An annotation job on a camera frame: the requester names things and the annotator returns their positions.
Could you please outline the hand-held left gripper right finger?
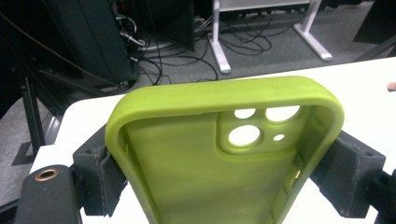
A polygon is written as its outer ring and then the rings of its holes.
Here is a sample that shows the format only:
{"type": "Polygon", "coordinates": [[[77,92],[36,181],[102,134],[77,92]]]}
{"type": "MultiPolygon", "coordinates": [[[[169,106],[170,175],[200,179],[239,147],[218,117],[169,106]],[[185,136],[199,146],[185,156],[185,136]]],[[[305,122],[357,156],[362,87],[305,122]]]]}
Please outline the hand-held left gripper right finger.
{"type": "Polygon", "coordinates": [[[310,179],[341,217],[365,218],[367,188],[385,161],[383,154],[341,131],[310,179]]]}

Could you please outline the white metal table frame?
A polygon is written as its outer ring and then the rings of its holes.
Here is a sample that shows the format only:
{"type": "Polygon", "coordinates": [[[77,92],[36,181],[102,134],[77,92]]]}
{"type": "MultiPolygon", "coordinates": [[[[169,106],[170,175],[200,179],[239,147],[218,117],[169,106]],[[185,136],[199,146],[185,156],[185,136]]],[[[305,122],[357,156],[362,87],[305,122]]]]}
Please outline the white metal table frame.
{"type": "Polygon", "coordinates": [[[210,46],[215,55],[219,70],[223,75],[229,75],[232,68],[219,42],[219,14],[221,12],[257,9],[265,7],[284,7],[308,4],[304,21],[293,25],[293,29],[305,41],[305,43],[324,62],[332,60],[332,55],[311,34],[310,29],[317,15],[322,0],[212,0],[212,36],[209,39],[210,46]]]}

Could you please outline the black metal stand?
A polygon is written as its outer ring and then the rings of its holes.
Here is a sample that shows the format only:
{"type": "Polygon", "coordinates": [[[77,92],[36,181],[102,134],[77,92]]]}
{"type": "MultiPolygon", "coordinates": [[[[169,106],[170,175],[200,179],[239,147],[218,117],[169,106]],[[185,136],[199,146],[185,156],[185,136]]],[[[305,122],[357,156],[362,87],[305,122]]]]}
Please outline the black metal stand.
{"type": "Polygon", "coordinates": [[[13,165],[33,163],[38,150],[41,146],[45,145],[45,136],[35,96],[35,88],[28,77],[25,77],[21,82],[21,98],[29,129],[30,141],[21,144],[12,162],[13,165]]]}

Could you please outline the green phone case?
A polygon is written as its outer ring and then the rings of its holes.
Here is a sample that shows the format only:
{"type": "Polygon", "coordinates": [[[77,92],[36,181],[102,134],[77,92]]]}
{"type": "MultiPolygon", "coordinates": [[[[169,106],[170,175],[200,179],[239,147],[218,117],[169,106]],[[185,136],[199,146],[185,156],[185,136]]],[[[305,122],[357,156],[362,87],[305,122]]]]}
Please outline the green phone case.
{"type": "Polygon", "coordinates": [[[131,91],[105,140],[149,224],[282,224],[343,123],[315,80],[264,77],[131,91]]]}

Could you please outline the black computer cabinet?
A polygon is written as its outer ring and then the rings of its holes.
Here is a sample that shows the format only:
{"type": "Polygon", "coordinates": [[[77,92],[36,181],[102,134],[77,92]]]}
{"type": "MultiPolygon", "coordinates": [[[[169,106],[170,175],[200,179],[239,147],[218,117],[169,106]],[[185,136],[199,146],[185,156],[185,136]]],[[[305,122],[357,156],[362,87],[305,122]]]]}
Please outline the black computer cabinet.
{"type": "Polygon", "coordinates": [[[135,82],[137,73],[124,47],[108,0],[43,0],[76,64],[95,75],[93,86],[135,82]]]}

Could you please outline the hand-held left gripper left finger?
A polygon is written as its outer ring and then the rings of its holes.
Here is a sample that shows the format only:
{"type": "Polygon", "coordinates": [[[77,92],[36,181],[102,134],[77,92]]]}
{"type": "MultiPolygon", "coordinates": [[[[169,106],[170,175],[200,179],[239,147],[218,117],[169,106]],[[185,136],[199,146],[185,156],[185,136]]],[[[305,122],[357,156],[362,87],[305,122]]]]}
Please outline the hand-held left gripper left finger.
{"type": "Polygon", "coordinates": [[[78,205],[87,216],[112,217],[127,184],[106,148],[105,130],[102,126],[73,153],[78,205]]]}

